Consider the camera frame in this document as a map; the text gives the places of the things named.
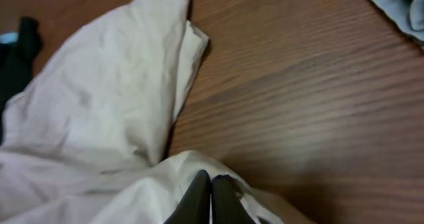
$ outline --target crumpled cloth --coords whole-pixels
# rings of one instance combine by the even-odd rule
[[[3,117],[3,223],[163,223],[198,170],[230,175],[259,223],[310,223],[196,151],[161,161],[208,37],[189,0],[134,0],[71,36]]]
[[[372,0],[406,35],[424,45],[424,0]]]

